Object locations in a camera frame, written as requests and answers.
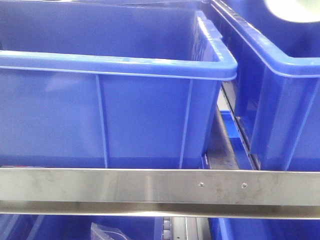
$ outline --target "plastic bag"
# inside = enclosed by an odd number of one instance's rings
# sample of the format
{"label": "plastic bag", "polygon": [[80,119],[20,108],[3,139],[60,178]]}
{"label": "plastic bag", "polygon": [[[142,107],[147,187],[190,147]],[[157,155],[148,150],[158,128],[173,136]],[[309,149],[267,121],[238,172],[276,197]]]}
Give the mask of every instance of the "plastic bag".
{"label": "plastic bag", "polygon": [[131,240],[118,228],[91,224],[91,240]]}

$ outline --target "metal shelf frame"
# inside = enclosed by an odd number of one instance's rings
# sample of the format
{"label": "metal shelf frame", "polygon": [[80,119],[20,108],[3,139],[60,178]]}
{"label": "metal shelf frame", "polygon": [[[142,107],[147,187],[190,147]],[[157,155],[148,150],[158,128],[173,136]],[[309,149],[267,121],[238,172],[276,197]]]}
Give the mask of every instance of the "metal shelf frame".
{"label": "metal shelf frame", "polygon": [[0,168],[0,213],[320,219],[320,172],[238,170],[214,126],[210,169]]}

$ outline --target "plastic storage crate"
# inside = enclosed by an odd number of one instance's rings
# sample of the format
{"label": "plastic storage crate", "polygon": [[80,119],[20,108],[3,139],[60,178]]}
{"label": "plastic storage crate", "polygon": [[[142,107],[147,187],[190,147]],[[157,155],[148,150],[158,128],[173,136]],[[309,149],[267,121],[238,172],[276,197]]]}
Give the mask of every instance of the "plastic storage crate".
{"label": "plastic storage crate", "polygon": [[91,240],[92,223],[119,229],[130,240],[162,240],[162,217],[63,215],[40,215],[27,240]]}
{"label": "plastic storage crate", "polygon": [[237,67],[182,8],[1,1],[0,49],[0,165],[197,168]]}
{"label": "plastic storage crate", "polygon": [[213,0],[208,15],[239,65],[223,87],[250,152],[263,170],[319,171],[320,23],[278,19],[263,0],[224,2],[234,11]]}
{"label": "plastic storage crate", "polygon": [[0,239],[1,240],[25,240],[27,239],[36,216],[1,214],[0,215]]}
{"label": "plastic storage crate", "polygon": [[319,220],[211,219],[212,240],[315,240]]}

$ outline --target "bin lip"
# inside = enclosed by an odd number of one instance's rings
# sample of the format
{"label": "bin lip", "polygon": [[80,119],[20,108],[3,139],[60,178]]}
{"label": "bin lip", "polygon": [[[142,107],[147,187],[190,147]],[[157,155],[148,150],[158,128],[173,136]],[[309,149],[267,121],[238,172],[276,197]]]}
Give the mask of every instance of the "bin lip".
{"label": "bin lip", "polygon": [[290,78],[320,77],[320,57],[288,56],[221,0],[211,0],[211,6],[223,16],[275,74]]}
{"label": "bin lip", "polygon": [[0,50],[0,69],[231,81],[237,62],[202,11],[193,11],[216,61]]}

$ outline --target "stainless steel bar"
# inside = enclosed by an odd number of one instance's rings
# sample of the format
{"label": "stainless steel bar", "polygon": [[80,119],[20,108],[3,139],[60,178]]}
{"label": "stainless steel bar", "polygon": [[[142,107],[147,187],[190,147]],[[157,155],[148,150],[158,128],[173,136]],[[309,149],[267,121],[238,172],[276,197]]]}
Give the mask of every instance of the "stainless steel bar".
{"label": "stainless steel bar", "polygon": [[1,214],[320,219],[319,206],[0,201]]}
{"label": "stainless steel bar", "polygon": [[0,201],[320,206],[320,173],[2,168]]}

